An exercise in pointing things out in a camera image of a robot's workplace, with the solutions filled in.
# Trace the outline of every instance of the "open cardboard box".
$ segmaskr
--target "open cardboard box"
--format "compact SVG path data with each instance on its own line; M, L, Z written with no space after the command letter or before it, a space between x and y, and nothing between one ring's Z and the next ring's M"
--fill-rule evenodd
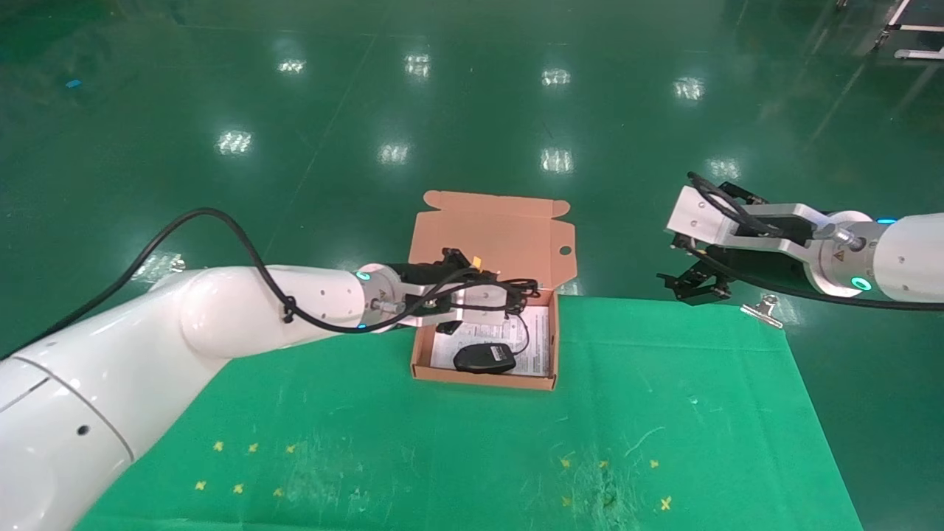
M548 307L550 348L548 377L513 374L472 374L430 366L435 326L416 332L410 368L419 380L472 385L497 385L552 390L557 385L561 331L557 313L559 285L577 276L574 226L554 218L567 213L566 201L533 197L502 197L431 190L423 200L431 212L416 215L410 263L441 260L443 248L457 248L471 260L481 258L483 269L499 280L528 278L541 285L541 297L529 305Z

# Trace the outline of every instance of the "reflective floor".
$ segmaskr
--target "reflective floor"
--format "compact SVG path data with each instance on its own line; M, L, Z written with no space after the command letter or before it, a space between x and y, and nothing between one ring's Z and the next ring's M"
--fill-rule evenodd
M567 292L646 299L689 265L662 232L687 170L823 210L941 212L944 74L892 54L944 43L896 34L864 55L889 5L7 1L0 347L198 206L270 263L350 269L406 258L426 190L561 198ZM246 258L198 220L118 300L181 262ZM944 528L944 316L780 309L866 529Z

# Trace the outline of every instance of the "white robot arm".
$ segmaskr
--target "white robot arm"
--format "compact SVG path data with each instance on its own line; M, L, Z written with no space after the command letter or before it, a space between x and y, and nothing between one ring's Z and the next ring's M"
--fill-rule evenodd
M693 305L727 299L728 282L742 280L813 300L944 310L944 214L899 220L825 214L801 203L770 204L727 182L715 187L697 174L689 179L694 187L683 187L666 230L675 234L673 248L699 262L679 277L659 275L676 299ZM737 204L743 212L732 206L735 198L747 201ZM863 292L872 298L854 299Z
M434 265L355 273L266 269L298 307L342 331L500 323L515 293L444 251ZM230 360L339 333L286 313L256 268L178 273L0 362L0 531L71 528Z

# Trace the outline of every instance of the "floor seam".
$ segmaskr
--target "floor seam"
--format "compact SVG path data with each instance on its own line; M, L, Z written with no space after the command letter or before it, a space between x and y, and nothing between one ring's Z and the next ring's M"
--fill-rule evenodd
M347 102L347 97L350 95L351 89L354 88L354 83L357 82L358 77L361 76L361 70L363 66L367 63L367 58L370 57L370 52L374 50L374 43L377 42L377 37L379 35L375 34L371 40L370 44L367 45L367 49L363 52L363 57L361 57L361 62L358 63L357 68L354 70L354 74L351 76L351 80L347 83L347 88L345 93L341 95L341 101L338 102L337 109L334 110L334 114L331 116L331 119L328 121L328 125L325 127L325 132L321 134L321 139L318 140L318 146L315 148L314 153L312 154L312 159L308 162L308 166L305 168L305 171L301 175L301 180L298 182L295 191L292 193L292 198L289 199L287 205L282 211L282 217L276 224L276 229L272 232L272 236L269 238L269 243L265 246L265 251L262 252L262 259L264 260L269 254L269 250L272 248L272 245L276 242L276 236L278 236L278 231L281 230L282 226L285 224L285 220L288 218L289 212L292 210L292 205L295 204L295 200L298 198L298 193L301 192L302 186L308 182L308 177L312 171L312 166L314 166L314 161L317 160L318 155L321 154L322 147L325 146L325 141L328 139L328 135L331 133L331 130L334 129L334 122L338 119L338 115L341 114L341 109L344 108L345 103Z

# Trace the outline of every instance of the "box flap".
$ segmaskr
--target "box flap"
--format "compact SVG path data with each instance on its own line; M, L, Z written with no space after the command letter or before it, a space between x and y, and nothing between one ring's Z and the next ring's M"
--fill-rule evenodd
M570 210L566 201L435 190L423 199L438 210L416 215L411 263L458 248L503 280L535 279L553 289L577 276L574 226L553 219Z

